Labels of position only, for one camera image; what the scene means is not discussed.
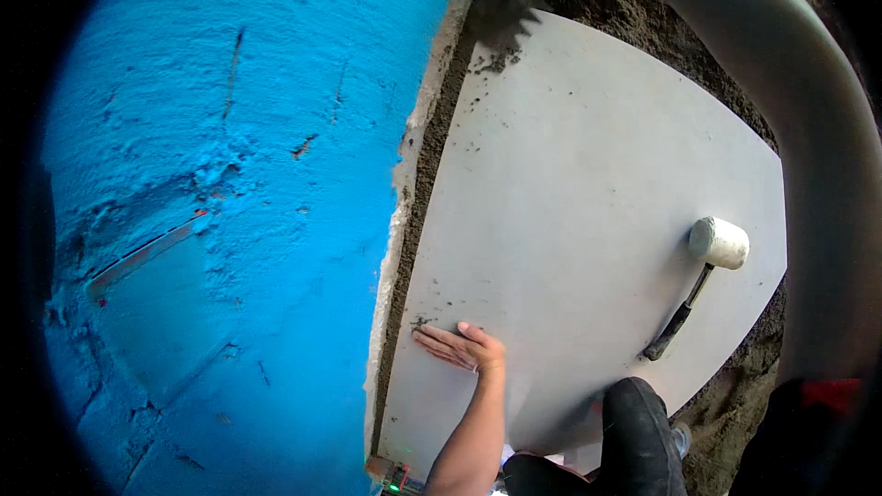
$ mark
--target red object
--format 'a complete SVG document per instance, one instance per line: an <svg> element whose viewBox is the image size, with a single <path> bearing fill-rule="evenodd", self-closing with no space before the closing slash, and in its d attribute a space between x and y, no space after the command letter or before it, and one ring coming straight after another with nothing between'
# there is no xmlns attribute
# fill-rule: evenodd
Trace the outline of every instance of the red object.
<svg viewBox="0 0 882 496"><path fill-rule="evenodd" d="M844 416L854 410L854 400L861 388L861 380L804 381L801 390L802 405L823 404L833 413Z"/></svg>

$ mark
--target white mallet head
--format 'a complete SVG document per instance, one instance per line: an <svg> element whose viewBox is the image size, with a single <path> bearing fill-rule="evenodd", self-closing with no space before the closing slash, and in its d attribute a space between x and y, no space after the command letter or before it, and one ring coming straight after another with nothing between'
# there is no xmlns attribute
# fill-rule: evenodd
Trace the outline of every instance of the white mallet head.
<svg viewBox="0 0 882 496"><path fill-rule="evenodd" d="M738 270L750 250L747 232L714 216L695 221L689 232L689 251L714 267Z"/></svg>

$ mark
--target plaster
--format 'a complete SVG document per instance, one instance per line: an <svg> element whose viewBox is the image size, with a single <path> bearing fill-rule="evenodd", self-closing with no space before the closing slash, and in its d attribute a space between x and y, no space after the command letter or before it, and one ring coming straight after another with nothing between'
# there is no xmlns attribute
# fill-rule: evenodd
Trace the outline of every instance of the plaster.
<svg viewBox="0 0 882 496"><path fill-rule="evenodd" d="M108 488L365 493L391 183L447 0L97 0L42 161L44 333ZM204 212L95 299L107 266Z"/></svg>

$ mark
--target black rubber grip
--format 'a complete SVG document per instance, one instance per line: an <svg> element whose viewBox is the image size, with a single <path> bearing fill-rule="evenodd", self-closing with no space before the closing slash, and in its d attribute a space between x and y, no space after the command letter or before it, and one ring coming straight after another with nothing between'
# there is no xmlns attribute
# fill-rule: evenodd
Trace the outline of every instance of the black rubber grip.
<svg viewBox="0 0 882 496"><path fill-rule="evenodd" d="M680 304L680 308L678 308L677 312L674 313L674 316L671 317L670 322L664 327L664 331L658 336L658 339L653 341L643 350L643 356L654 361L661 358L662 354L664 354L664 350L667 349L667 346L670 344L670 340L677 335L677 332L680 331L680 327L683 327L683 324L686 323L686 319L689 318L690 312L692 312L692 309L686 306L685 301L683 304Z"/></svg>

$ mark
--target black pants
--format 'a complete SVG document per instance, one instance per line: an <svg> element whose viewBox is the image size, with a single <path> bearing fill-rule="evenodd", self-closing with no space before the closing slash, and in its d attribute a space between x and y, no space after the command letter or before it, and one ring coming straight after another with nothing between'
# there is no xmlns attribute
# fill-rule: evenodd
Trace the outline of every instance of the black pants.
<svg viewBox="0 0 882 496"><path fill-rule="evenodd" d="M587 482L542 457L515 455L503 466L510 496L685 496L683 470L664 402L637 377L603 396L601 474Z"/></svg>

